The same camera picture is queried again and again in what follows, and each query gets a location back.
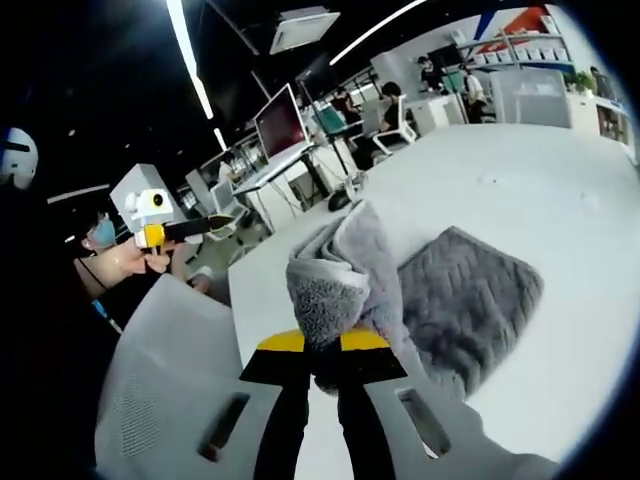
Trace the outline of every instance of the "black strap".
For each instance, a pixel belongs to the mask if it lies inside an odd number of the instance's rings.
[[[100,287],[102,287],[102,289],[103,289],[104,291],[106,291],[106,290],[107,290],[107,287],[105,287],[105,286],[104,286],[104,284],[103,284],[100,280],[98,280],[98,277],[96,277],[96,276],[93,274],[93,272],[91,271],[91,269],[90,269],[89,267],[87,267],[87,265],[82,261],[82,259],[80,259],[80,258],[79,258],[79,259],[78,259],[78,261],[80,262],[80,265],[82,265],[82,266],[84,267],[84,269],[85,269],[87,272],[89,272],[89,275],[91,275],[91,276],[93,277],[93,279],[98,283],[98,285],[100,285]]]

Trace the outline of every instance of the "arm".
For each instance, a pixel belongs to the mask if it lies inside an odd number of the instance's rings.
[[[347,110],[349,110],[350,112],[360,113],[358,108],[353,104],[353,99],[351,97],[347,98],[346,106],[347,106]]]
[[[480,92],[482,92],[482,85],[480,84],[480,80],[478,80],[474,76],[469,77],[469,102],[475,103],[480,96]]]
[[[134,273],[145,273],[147,265],[158,273],[164,273],[169,265],[169,257],[165,252],[173,248],[174,245],[169,244],[163,247],[160,255],[145,254],[136,246],[135,239],[132,237],[101,255],[84,258],[82,261],[75,259],[73,264],[89,295],[96,298],[104,293],[105,289],[115,287]]]

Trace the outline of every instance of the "white desk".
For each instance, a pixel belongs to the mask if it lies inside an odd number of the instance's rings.
[[[456,225],[538,269],[545,291],[530,325],[468,403],[511,451],[565,458],[614,390],[638,326],[640,183],[620,149],[553,127],[453,126],[372,169],[365,196],[398,263]],[[231,267],[245,364],[260,340],[296,327],[291,247],[340,214],[320,204]],[[335,399],[313,387],[309,399],[296,478],[351,478]]]

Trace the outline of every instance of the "ceiling light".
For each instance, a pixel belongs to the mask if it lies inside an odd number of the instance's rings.
[[[420,5],[421,3],[424,3],[426,1],[427,0],[413,0],[413,2],[409,3],[408,5],[405,5],[404,7],[402,7],[400,10],[398,10],[394,14],[388,16],[387,18],[382,20],[380,23],[378,23],[376,26],[370,28],[364,34],[360,35],[347,48],[345,48],[338,55],[333,57],[333,59],[329,62],[329,65],[331,65],[331,66],[335,65],[340,60],[342,60],[342,58],[345,57],[351,50],[356,48],[358,45],[360,45],[362,42],[364,42],[367,38],[369,38],[371,35],[376,33],[382,27],[384,27],[388,23],[391,23],[396,18],[398,18],[400,15],[402,15],[404,13],[407,13],[409,10],[413,9],[414,7],[417,7],[418,5]]]
[[[166,2],[169,17],[171,18],[171,25],[173,25],[173,31],[178,39],[180,53],[182,53],[182,58],[187,66],[191,83],[193,83],[193,87],[196,89],[196,94],[198,95],[204,114],[209,120],[213,118],[213,111],[211,110],[207,93],[204,90],[204,85],[197,75],[198,66],[196,64],[196,57],[193,54],[193,48],[191,48],[191,41],[189,40],[187,22],[184,19],[184,10],[182,9],[182,0],[166,0]]]
[[[229,147],[227,147],[227,144],[224,141],[224,138],[222,138],[222,132],[220,132],[219,128],[216,128],[213,133],[216,134],[216,138],[218,139],[218,143],[220,144],[220,148],[222,148],[223,151],[227,151],[229,149]]]

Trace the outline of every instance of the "hand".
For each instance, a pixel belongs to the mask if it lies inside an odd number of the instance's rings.
[[[164,273],[171,262],[167,252],[176,248],[174,242],[165,243],[158,253],[144,253],[131,237],[125,243],[113,247],[109,253],[113,252],[115,262],[128,275],[144,274],[146,266],[158,272]]]

